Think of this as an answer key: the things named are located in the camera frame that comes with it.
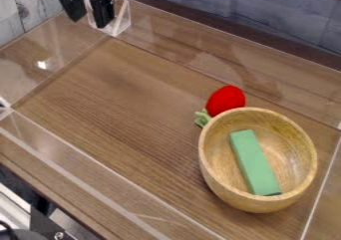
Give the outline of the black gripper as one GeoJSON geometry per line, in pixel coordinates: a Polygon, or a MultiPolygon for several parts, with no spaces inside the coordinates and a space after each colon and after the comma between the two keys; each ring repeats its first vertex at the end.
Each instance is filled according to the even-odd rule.
{"type": "MultiPolygon", "coordinates": [[[[78,22],[88,14],[84,0],[61,0],[65,11],[74,22],[78,22]]],[[[104,29],[116,19],[114,0],[92,0],[97,26],[104,29]]]]}

